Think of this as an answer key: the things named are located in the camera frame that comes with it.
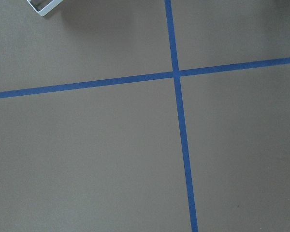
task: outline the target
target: blue line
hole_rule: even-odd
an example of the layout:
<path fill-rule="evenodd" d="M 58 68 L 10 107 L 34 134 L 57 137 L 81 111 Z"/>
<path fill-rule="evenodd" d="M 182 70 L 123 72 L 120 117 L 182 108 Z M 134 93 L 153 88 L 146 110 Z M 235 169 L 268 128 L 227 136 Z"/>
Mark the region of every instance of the blue line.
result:
<path fill-rule="evenodd" d="M 162 72 L 162 73 L 145 74 L 145 75 L 139 75 L 139 76 L 128 76 L 128 77 L 120 77 L 120 78 L 98 80 L 98 81 L 87 81 L 87 82 L 79 82 L 79 83 L 56 85 L 56 86 L 11 90 L 11 91 L 0 92 L 0 98 L 10 98 L 10 97 L 32 95 L 32 94 L 81 89 L 81 88 L 110 86 L 110 85 L 118 85 L 118 84 L 133 83 L 133 82 L 140 82 L 140 81 L 159 80 L 159 79 L 172 78 L 172 76 L 173 76 L 172 72 Z"/>
<path fill-rule="evenodd" d="M 290 64 L 290 58 L 280 58 L 280 59 L 268 59 L 254 62 L 246 62 L 246 63 L 237 63 L 237 64 L 227 64 L 206 68 L 198 68 L 198 69 L 188 69 L 181 70 L 181 76 L 191 76 L 191 75 L 200 75 L 207 73 L 219 73 L 233 70 L 242 70 L 242 69 L 253 69 L 267 66 L 275 66 L 282 64 Z"/>
<path fill-rule="evenodd" d="M 178 58 L 177 58 L 177 50 L 176 50 L 176 39 L 175 39 L 175 30 L 174 30 L 174 22 L 173 22 L 173 14 L 172 14 L 172 4 L 171 4 L 171 0 L 164 0 L 164 3 L 165 3 L 167 24 L 168 24 L 169 40 L 170 40 L 171 59 L 172 59 L 172 67 L 173 67 L 173 74 L 174 74 L 174 87 L 175 87 L 177 114 L 178 114 L 178 122 L 179 122 L 180 140 L 181 140 L 181 145 L 182 145 L 183 162 L 184 162 L 184 169 L 185 169 L 185 179 L 186 179 L 186 188 L 187 188 L 187 195 L 188 195 L 191 230 L 192 232 L 198 232 L 198 222 L 197 222 L 197 213 L 196 213 L 194 193 L 193 193 L 193 183 L 192 183 L 189 147 L 188 147 L 187 132 L 186 132 L 183 96 L 182 96 L 182 88 L 180 84 L 180 72 L 179 72 L 179 67 L 178 67 Z"/>

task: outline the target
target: floor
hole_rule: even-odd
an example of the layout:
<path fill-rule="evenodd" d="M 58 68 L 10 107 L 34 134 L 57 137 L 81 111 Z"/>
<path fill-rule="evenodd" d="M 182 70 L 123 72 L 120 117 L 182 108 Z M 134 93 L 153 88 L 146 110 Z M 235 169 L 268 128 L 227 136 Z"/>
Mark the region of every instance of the floor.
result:
<path fill-rule="evenodd" d="M 290 1 L 0 1 L 0 232 L 290 232 Z"/>

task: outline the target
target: vertical blue line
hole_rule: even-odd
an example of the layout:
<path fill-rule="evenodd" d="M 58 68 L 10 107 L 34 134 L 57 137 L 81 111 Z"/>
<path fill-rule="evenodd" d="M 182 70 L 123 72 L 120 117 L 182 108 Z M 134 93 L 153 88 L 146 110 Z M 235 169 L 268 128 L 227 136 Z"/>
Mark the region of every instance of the vertical blue line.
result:
<path fill-rule="evenodd" d="M 177 114 L 178 114 L 180 139 L 181 139 L 183 162 L 184 162 L 184 169 L 185 169 L 185 179 L 186 179 L 186 188 L 187 188 L 187 195 L 188 195 L 191 229 L 192 229 L 192 232 L 198 232 L 197 213 L 196 213 L 194 193 L 193 193 L 191 166 L 190 166 L 190 158 L 189 158 L 189 147 L 188 147 L 188 140 L 187 140 L 183 95 L 182 95 L 182 88 L 181 88 L 181 83 L 180 83 L 180 73 L 179 73 L 177 50 L 176 50 L 172 5 L 171 5 L 171 0 L 164 0 L 164 3 L 165 3 L 165 11 L 166 11 L 166 18 L 167 18 L 168 32 L 169 32 L 172 68 L 173 68 L 173 76 L 174 76 L 174 87 L 175 87 L 175 96 L 176 96 L 176 104 L 177 104 Z"/>

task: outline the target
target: white frame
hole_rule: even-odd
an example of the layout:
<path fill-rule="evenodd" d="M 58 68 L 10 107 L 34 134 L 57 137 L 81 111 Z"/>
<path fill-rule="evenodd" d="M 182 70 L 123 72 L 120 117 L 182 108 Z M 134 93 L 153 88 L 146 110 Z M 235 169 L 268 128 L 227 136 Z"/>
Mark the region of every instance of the white frame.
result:
<path fill-rule="evenodd" d="M 49 4 L 47 4 L 43 9 L 40 11 L 37 11 L 34 6 L 30 3 L 31 0 L 27 0 L 27 2 L 32 6 L 32 8 L 37 12 L 40 16 L 45 16 L 48 12 L 53 10 L 59 3 L 61 3 L 63 0 L 52 0 Z"/>

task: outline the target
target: gray surface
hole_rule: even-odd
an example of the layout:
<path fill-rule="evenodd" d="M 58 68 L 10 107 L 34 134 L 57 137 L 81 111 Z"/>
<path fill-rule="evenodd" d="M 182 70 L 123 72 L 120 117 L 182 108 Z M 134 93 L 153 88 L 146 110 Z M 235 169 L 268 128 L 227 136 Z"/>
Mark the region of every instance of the gray surface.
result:
<path fill-rule="evenodd" d="M 290 57 L 290 0 L 172 0 L 180 69 Z"/>
<path fill-rule="evenodd" d="M 0 91 L 172 70 L 161 0 L 0 0 Z"/>
<path fill-rule="evenodd" d="M 182 88 L 200 232 L 290 232 L 290 65 Z"/>
<path fill-rule="evenodd" d="M 189 232 L 172 79 L 0 100 L 0 232 Z"/>

